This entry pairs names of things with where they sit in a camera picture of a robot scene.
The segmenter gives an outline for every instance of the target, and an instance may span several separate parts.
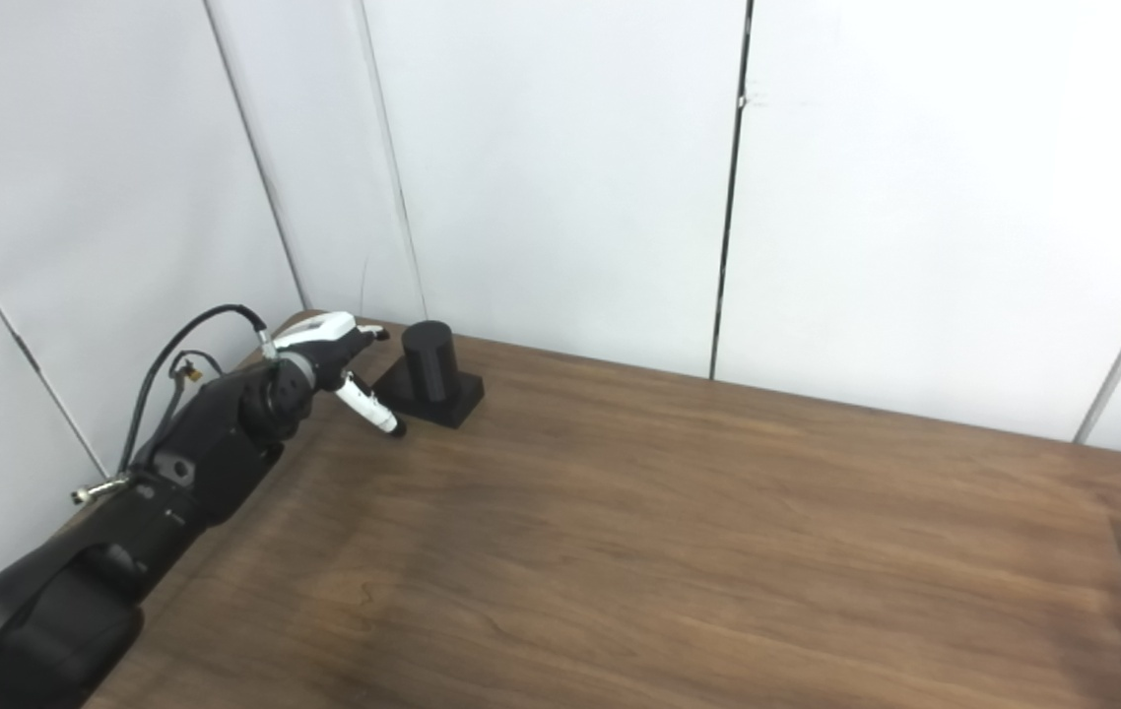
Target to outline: wood grain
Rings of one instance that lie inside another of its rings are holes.
[[[323,396],[91,706],[1121,706],[1121,454],[458,358],[485,380],[461,431]]]

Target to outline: black cable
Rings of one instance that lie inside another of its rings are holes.
[[[183,399],[183,374],[173,377],[175,380],[175,390],[170,394],[170,400],[167,403],[166,412],[163,412],[163,421],[158,422],[158,426],[154,431],[154,448],[157,448],[157,443],[163,439],[167,426],[170,425],[170,418],[175,417],[176,408],[179,407],[179,399]],[[150,449],[150,454],[148,455],[148,461],[154,461],[154,450]]]
[[[177,351],[176,354],[175,354],[175,357],[170,359],[170,367],[167,368],[167,376],[174,378],[176,369],[179,367],[179,359],[188,358],[188,356],[192,356],[192,354],[196,354],[197,358],[204,359],[206,361],[206,363],[210,365],[210,368],[215,370],[216,375],[223,376],[223,368],[219,367],[217,360],[214,359],[214,358],[211,358],[210,354],[205,353],[202,350],[179,350],[179,351]]]
[[[244,305],[216,305],[214,309],[206,310],[205,313],[197,315],[195,319],[188,320],[186,326],[179,328],[179,332],[175,333],[175,337],[170,338],[169,342],[166,342],[163,351],[158,352],[157,358],[154,359],[154,365],[150,365],[150,371],[146,372],[145,381],[141,383],[141,392],[137,395],[136,407],[132,409],[132,422],[128,426],[127,440],[123,443],[123,458],[118,463],[119,475],[123,475],[127,471],[128,463],[131,462],[132,450],[136,448],[136,435],[141,430],[141,417],[145,416],[145,403],[150,397],[150,389],[154,389],[154,377],[163,368],[163,362],[166,362],[166,359],[170,356],[170,351],[176,349],[176,346],[183,341],[183,338],[188,337],[189,332],[194,331],[201,323],[206,322],[206,320],[223,313],[239,313],[242,317],[249,320],[250,325],[254,328],[254,332],[267,332],[267,324],[253,310],[247,309]]]

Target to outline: robotic hand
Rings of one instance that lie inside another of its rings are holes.
[[[390,435],[406,432],[345,369],[385,329],[325,313],[274,342],[260,332],[262,362],[202,387],[127,470],[74,495],[100,503],[1,571],[0,709],[74,709],[92,696],[139,636],[141,601],[201,533],[245,503],[317,390]]]
[[[334,392],[354,413],[398,439],[407,434],[407,426],[346,368],[354,354],[372,342],[389,340],[389,335],[381,326],[358,326],[350,313],[323,313],[280,333],[276,347],[282,359],[295,360],[300,367],[312,363],[309,380],[316,389]]]

